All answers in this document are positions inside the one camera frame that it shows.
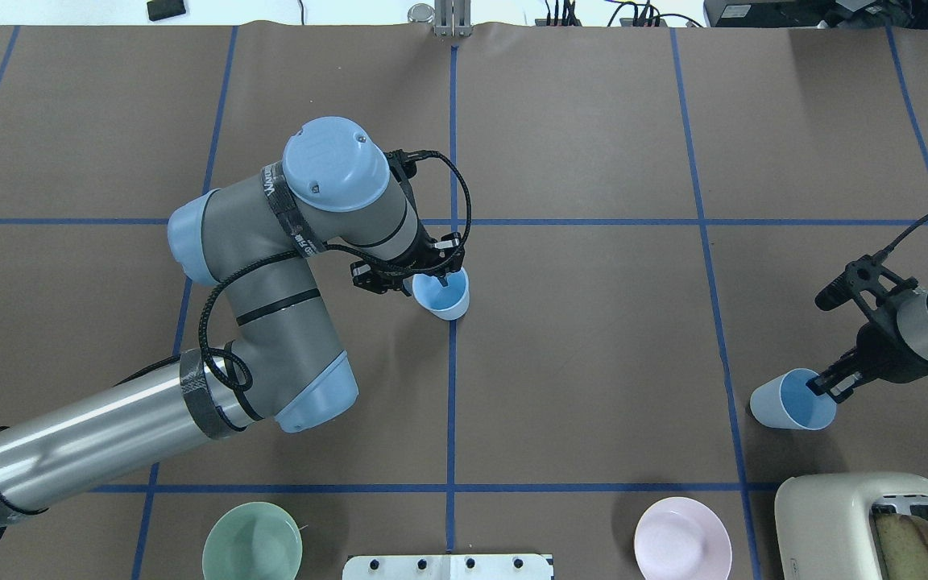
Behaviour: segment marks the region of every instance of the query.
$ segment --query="metal pipe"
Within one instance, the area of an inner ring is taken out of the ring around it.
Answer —
[[[207,441],[171,364],[0,432],[0,499],[36,512]]]

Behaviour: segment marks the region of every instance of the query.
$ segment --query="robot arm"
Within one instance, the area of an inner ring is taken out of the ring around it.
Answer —
[[[880,279],[893,283],[887,289]],[[876,308],[863,294],[872,294]],[[914,278],[902,279],[872,256],[847,265],[843,274],[814,298],[823,311],[855,301],[868,322],[858,330],[855,348],[809,382],[815,394],[842,403],[858,386],[874,379],[909,383],[928,375],[928,290]]]
[[[413,274],[459,271],[466,230],[436,241],[413,203],[408,179],[428,157],[448,161],[437,151],[383,154],[353,122],[319,118],[260,176],[178,209],[167,226],[171,251],[192,280],[217,285],[209,307],[229,290],[242,337],[205,348],[208,307],[201,348],[0,427],[0,526],[264,418],[297,433],[349,408],[356,379],[305,258],[353,253],[362,258],[351,267],[354,285],[377,293],[408,292],[403,280]]]

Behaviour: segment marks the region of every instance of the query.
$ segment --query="black device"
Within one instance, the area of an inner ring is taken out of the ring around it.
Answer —
[[[928,30],[928,0],[704,0],[718,28],[876,28]]]
[[[169,19],[171,16],[183,15],[184,0],[150,0],[145,3],[148,19],[152,22]]]
[[[854,348],[807,383],[815,394],[828,394],[842,403],[855,388],[874,379],[910,383],[928,375],[928,289],[883,265],[894,247],[925,221],[928,214],[883,250],[848,263],[814,298],[822,311],[854,301],[868,319],[858,330]]]

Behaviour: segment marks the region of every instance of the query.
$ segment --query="black knob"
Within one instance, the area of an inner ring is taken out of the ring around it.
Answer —
[[[822,288],[822,291],[815,295],[814,305],[821,311],[831,311],[853,297],[853,293],[847,287],[847,273],[837,275],[828,286]]]

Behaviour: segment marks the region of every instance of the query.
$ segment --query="light blue joint cover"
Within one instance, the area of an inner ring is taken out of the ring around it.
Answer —
[[[281,155],[288,186],[325,212],[366,208],[389,187],[389,162],[356,122],[321,117],[288,140]]]
[[[184,275],[192,279],[192,282],[203,286],[220,284],[220,280],[214,279],[213,274],[210,274],[203,253],[203,213],[206,212],[206,202],[214,191],[217,190],[200,195],[174,210],[167,221],[167,243],[170,245],[170,253],[174,254],[174,259],[181,264]]]
[[[360,390],[343,351],[290,404],[274,415],[285,433],[299,433],[353,407]]]

